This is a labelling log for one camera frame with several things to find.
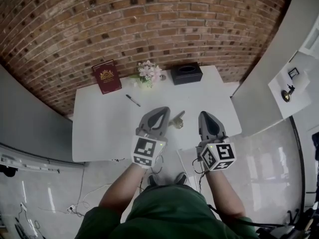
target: book cover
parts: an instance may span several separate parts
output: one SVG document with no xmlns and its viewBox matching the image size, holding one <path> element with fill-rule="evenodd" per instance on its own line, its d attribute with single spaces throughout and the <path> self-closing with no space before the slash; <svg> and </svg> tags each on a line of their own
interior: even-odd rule
<svg viewBox="0 0 319 239">
<path fill-rule="evenodd" d="M 107 94 L 122 88 L 120 77 L 113 60 L 95 65 L 92 67 L 92 70 L 102 94 Z"/>
</svg>

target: gold emblem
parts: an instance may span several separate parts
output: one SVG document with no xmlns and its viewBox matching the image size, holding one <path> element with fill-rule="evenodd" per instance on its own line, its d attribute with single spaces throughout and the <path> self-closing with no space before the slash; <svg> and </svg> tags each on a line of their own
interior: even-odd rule
<svg viewBox="0 0 319 239">
<path fill-rule="evenodd" d="M 104 70 L 102 73 L 100 73 L 101 80 L 106 80 L 112 78 L 113 76 L 114 75 L 111 70 Z"/>
</svg>

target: power strip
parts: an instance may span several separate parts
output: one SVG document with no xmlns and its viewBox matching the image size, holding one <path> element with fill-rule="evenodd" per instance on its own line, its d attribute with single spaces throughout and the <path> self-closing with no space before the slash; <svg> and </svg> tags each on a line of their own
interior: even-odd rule
<svg viewBox="0 0 319 239">
<path fill-rule="evenodd" d="M 68 213 L 74 212 L 73 210 L 75 210 L 75 205 L 71 205 L 68 209 L 66 209 Z"/>
</svg>

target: floor tile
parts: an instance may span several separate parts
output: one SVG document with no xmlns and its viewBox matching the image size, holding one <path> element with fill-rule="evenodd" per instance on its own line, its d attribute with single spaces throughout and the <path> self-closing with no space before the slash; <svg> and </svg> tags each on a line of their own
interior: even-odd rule
<svg viewBox="0 0 319 239">
<path fill-rule="evenodd" d="M 254 135 L 231 138 L 235 144 L 237 161 L 225 175 L 242 199 L 247 215 L 255 222 L 281 223 L 287 210 L 294 210 L 301 202 L 301 168 L 297 144 L 289 121 L 283 121 L 274 127 Z M 159 158 L 153 172 L 160 183 L 171 183 L 184 169 L 188 173 L 190 184 L 198 188 L 199 175 L 191 165 L 196 158 L 194 149 L 167 151 Z M 93 190 L 105 184 L 113 183 L 129 166 L 130 160 L 92 162 L 85 168 L 80 201 Z M 200 171 L 199 163 L 194 166 Z M 20 211 L 20 202 L 28 208 L 27 217 L 34 225 L 40 223 L 40 231 L 50 239 L 73 239 L 82 219 L 75 214 L 65 214 L 66 209 L 76 204 L 79 198 L 82 169 L 66 169 L 60 174 L 18 171 L 13 178 L 0 174 L 0 212 L 5 224 L 12 231 L 9 238 L 18 239 L 14 229 L 14 218 Z M 142 188 L 147 186 L 147 176 Z M 86 196 L 77 211 L 84 214 L 98 205 L 109 185 Z M 212 195 L 206 178 L 201 183 L 201 192 L 208 203 L 213 204 Z M 124 212 L 122 222 L 128 215 L 132 203 Z M 27 223 L 23 213 L 21 224 L 29 235 L 38 233 Z"/>
</svg>

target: shoe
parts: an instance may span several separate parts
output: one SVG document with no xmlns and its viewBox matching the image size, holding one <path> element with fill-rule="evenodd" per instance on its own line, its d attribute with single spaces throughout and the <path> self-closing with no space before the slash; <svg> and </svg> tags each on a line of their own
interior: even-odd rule
<svg viewBox="0 0 319 239">
<path fill-rule="evenodd" d="M 174 180 L 174 184 L 185 185 L 187 181 L 187 175 L 185 172 L 180 173 Z"/>
<path fill-rule="evenodd" d="M 149 184 L 149 186 L 152 186 L 152 187 L 158 185 L 158 179 L 157 179 L 157 177 L 154 174 L 151 174 L 148 177 L 148 184 Z"/>
</svg>

